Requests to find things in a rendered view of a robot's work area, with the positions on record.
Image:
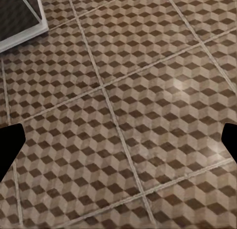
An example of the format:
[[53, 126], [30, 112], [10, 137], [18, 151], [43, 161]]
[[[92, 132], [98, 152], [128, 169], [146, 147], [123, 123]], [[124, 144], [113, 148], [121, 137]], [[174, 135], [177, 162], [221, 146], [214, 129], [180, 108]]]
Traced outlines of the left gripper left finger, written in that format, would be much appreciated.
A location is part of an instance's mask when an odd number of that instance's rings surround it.
[[21, 123], [0, 129], [0, 183], [25, 142]]

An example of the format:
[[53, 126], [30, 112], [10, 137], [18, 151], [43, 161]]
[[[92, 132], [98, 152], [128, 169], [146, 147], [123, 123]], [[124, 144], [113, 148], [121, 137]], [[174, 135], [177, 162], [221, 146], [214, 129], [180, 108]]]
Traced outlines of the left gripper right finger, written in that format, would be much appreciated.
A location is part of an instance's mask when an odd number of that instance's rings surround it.
[[237, 125], [225, 123], [221, 141], [237, 163]]

